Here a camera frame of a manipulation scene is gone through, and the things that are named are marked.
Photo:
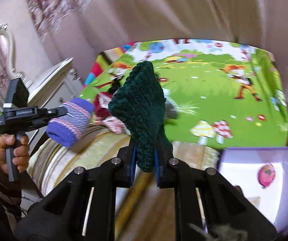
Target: sleeve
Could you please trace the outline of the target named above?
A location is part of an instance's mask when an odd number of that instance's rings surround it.
[[[0,203],[18,221],[21,218],[21,182],[9,182],[8,176],[0,170]]]

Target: cartoon mushroom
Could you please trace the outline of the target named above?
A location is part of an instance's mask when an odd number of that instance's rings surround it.
[[[198,144],[205,146],[207,144],[207,138],[214,138],[215,132],[213,127],[207,122],[200,120],[198,124],[193,127],[190,132],[197,137],[200,137]]]
[[[217,133],[216,142],[223,144],[224,138],[233,138],[227,121],[216,121],[213,124],[214,131]]]

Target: cartoon character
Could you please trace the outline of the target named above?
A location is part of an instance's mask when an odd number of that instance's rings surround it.
[[[111,68],[107,71],[110,76],[110,80],[114,80],[116,78],[121,79],[121,77],[127,72],[128,69],[131,69],[132,66],[127,65],[123,62],[113,62],[111,64]]]
[[[262,102],[254,90],[252,80],[245,76],[245,67],[243,65],[226,65],[222,70],[227,73],[229,78],[235,79],[238,83],[241,84],[238,96],[234,98],[235,100],[244,100],[243,91],[244,89],[247,89],[252,93],[252,96],[257,102]]]

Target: red mushroom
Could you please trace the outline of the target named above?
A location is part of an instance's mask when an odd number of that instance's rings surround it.
[[[266,117],[265,117],[263,114],[257,115],[257,118],[258,118],[260,121],[266,121]]]
[[[233,138],[229,124],[225,120],[214,122],[213,129],[217,133],[216,142],[219,144],[223,144],[224,138]]]

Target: human hand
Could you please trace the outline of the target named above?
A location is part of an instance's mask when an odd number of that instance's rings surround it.
[[[6,146],[12,146],[15,143],[14,135],[3,134],[0,137],[0,170],[8,175],[8,167],[6,162]],[[27,135],[20,140],[20,147],[14,149],[14,158],[12,159],[19,171],[23,172],[28,168],[29,145]]]

